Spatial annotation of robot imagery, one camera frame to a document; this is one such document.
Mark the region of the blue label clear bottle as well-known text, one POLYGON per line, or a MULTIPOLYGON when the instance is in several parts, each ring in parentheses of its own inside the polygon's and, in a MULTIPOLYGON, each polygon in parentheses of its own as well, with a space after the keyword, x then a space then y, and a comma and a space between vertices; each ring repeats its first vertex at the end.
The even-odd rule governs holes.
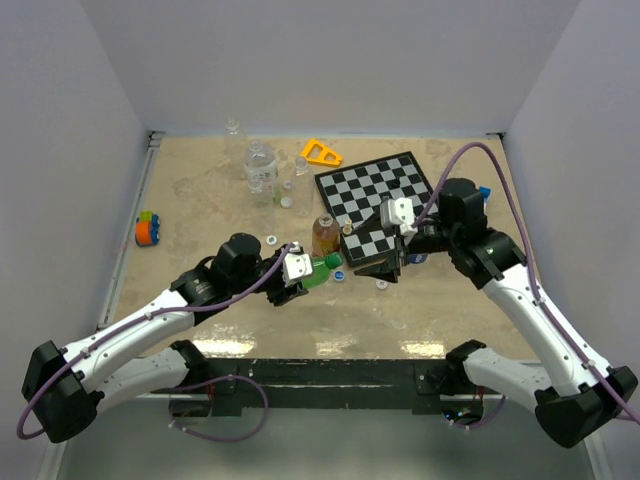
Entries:
POLYGON ((408 261, 411 264, 421 264, 424 263, 428 258, 427 254, 412 254, 408 257, 408 261))

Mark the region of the brown tea bottle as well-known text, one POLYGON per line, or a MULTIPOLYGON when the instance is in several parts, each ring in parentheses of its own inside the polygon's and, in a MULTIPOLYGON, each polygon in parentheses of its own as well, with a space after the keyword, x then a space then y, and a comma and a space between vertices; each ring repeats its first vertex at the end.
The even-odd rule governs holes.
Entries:
POLYGON ((320 215, 312 226, 312 256, 325 257, 340 250, 341 227, 329 213, 320 215))

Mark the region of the green plastic bottle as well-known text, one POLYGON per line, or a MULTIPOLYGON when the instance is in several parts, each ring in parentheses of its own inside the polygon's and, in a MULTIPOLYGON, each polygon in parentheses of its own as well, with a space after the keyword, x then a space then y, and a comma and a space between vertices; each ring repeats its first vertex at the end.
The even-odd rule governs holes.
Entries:
POLYGON ((305 289, 311 290, 326 283, 329 280, 332 272, 339 268, 338 267, 336 269, 329 269, 325 265, 326 256, 313 257, 311 259, 312 274, 302 280, 302 285, 305 289))

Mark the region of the green bottle cap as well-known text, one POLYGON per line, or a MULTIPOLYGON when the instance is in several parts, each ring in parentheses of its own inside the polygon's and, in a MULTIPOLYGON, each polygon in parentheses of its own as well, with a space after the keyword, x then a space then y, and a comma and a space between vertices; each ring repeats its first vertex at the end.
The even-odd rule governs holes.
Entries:
POLYGON ((339 252, 332 252, 325 257, 325 265, 329 269, 336 269, 343 265, 343 257, 339 252))

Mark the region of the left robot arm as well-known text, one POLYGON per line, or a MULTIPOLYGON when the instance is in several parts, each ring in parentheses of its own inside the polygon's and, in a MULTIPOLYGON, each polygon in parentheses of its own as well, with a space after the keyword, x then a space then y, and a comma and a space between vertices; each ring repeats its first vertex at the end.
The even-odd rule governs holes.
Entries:
POLYGON ((306 294, 311 257, 297 242, 264 258, 260 241, 236 233, 137 312, 88 337, 58 346, 46 341, 29 360, 21 393, 27 402, 16 426, 21 440, 46 435, 64 442, 109 408, 148 392, 200 390, 206 362, 189 342, 156 355, 145 351, 194 328, 254 293, 282 306, 306 294))

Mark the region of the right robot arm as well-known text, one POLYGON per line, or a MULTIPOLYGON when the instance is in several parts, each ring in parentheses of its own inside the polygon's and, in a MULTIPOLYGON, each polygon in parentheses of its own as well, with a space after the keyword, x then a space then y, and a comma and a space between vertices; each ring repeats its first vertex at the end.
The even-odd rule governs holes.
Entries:
POLYGON ((638 379, 586 345, 544 293, 513 239, 488 225, 484 199, 464 178, 445 181, 437 210, 414 226, 408 198, 386 198, 355 233, 381 230, 392 239, 386 258, 357 275, 395 283, 412 254, 445 252, 455 269, 503 311, 542 363, 539 371, 470 340, 446 356, 445 380, 459 393, 474 386, 500 393, 533 412, 558 445, 572 448, 616 418, 638 379))

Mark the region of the clear bottle near board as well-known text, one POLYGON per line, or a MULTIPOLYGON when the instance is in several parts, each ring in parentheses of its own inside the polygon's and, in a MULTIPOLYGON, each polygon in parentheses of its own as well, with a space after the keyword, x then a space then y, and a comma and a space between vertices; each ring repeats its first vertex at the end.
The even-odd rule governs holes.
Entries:
POLYGON ((298 156, 294 161, 291 178, 293 209, 301 217, 311 214, 315 192, 314 174, 307 159, 298 156))

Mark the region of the small clear bottle front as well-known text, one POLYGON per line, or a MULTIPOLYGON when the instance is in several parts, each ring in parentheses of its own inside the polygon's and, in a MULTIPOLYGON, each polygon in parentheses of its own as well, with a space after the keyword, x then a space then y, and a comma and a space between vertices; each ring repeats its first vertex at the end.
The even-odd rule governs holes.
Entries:
POLYGON ((250 179, 248 187, 254 224, 262 234, 270 235, 275 229, 275 209, 271 192, 260 178, 250 179))

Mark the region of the labelled clear water bottle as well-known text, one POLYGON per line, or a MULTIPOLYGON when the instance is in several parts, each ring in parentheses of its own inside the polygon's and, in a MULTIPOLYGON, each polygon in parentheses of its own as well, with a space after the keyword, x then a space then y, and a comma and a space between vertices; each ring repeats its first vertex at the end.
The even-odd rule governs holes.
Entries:
POLYGON ((269 145, 258 139, 251 140, 246 150, 244 170, 248 180, 261 180, 263 188, 271 193, 273 201, 280 202, 278 161, 269 145))

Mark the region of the clear bottle back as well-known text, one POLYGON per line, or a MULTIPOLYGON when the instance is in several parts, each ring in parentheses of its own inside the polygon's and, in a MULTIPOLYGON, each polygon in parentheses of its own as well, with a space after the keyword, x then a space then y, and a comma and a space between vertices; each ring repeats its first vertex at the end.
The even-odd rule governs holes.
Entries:
POLYGON ((238 177, 244 176, 244 162, 247 149, 247 135, 235 117, 228 117, 225 123, 224 141, 230 167, 238 177))

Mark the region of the cream chess piece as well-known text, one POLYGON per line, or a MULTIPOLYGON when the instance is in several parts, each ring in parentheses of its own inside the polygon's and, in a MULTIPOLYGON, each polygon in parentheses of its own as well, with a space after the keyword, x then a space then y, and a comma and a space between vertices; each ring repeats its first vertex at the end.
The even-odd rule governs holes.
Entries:
POLYGON ((352 233, 352 231, 353 231, 352 220, 350 218, 346 218, 342 228, 342 233, 348 236, 352 233))

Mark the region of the black white chessboard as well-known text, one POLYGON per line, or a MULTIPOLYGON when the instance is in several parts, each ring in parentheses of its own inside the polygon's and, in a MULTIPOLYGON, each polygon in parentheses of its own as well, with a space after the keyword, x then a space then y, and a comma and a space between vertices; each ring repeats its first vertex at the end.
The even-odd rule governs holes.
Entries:
MULTIPOLYGON (((327 213, 341 226, 350 218, 354 229, 379 211, 387 198, 409 198, 414 212, 420 214, 432 192, 410 151, 317 174, 315 183, 327 213), (392 188, 395 179, 400 180, 400 188, 392 188)), ((352 268, 383 259, 393 244, 393 238, 384 231, 353 232, 341 241, 343 255, 352 268)))

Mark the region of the yellow triangular toy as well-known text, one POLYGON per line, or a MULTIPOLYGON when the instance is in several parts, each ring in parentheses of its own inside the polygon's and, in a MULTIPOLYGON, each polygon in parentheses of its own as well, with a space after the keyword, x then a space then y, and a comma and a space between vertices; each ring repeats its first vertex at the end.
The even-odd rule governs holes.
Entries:
POLYGON ((307 142, 300 155, 310 164, 318 166, 337 168, 343 162, 343 157, 340 154, 315 138, 311 138, 307 142))

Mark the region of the coloured toy blocks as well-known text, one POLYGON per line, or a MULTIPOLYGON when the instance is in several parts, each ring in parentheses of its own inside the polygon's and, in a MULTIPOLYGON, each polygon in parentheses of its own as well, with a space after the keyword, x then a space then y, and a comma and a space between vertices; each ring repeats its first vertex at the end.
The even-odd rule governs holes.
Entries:
POLYGON ((488 188, 488 187, 480 186, 479 187, 479 191, 480 191, 480 193, 482 195, 483 202, 487 203, 488 200, 489 200, 489 197, 491 195, 491 189, 488 188))

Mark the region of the orange blue toy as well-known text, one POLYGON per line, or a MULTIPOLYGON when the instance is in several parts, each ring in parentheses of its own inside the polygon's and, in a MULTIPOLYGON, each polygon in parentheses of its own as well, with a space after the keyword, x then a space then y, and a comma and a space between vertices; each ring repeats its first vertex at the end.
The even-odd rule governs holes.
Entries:
POLYGON ((135 242, 139 247, 155 246, 159 243, 160 217, 153 211, 142 211, 136 218, 135 242))

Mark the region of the black base frame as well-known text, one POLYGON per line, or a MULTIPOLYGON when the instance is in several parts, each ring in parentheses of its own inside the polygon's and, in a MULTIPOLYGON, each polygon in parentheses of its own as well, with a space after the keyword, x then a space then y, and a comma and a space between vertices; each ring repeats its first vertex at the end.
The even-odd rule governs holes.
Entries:
POLYGON ((269 408, 316 410, 405 410, 416 415, 454 415, 457 409, 483 412, 499 395, 455 376, 443 359, 250 359, 209 358, 190 373, 186 385, 222 379, 193 391, 172 392, 169 412, 179 417, 238 416, 260 409, 258 390, 269 408))

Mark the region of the aluminium rail frame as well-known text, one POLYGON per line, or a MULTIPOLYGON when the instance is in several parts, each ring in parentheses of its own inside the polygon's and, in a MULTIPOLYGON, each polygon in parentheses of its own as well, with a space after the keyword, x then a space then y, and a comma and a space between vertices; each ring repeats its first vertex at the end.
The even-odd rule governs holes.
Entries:
POLYGON ((106 329, 114 320, 121 290, 126 277, 129 257, 133 249, 132 245, 135 244, 134 235, 136 230, 136 218, 138 217, 147 195, 149 183, 156 164, 156 158, 165 135, 166 133, 164 131, 150 131, 148 134, 147 150, 143 162, 141 177, 136 189, 134 190, 135 195, 132 207, 127 217, 122 239, 116 251, 117 255, 114 269, 111 273, 105 301, 103 303, 101 313, 99 314, 95 331, 106 329))

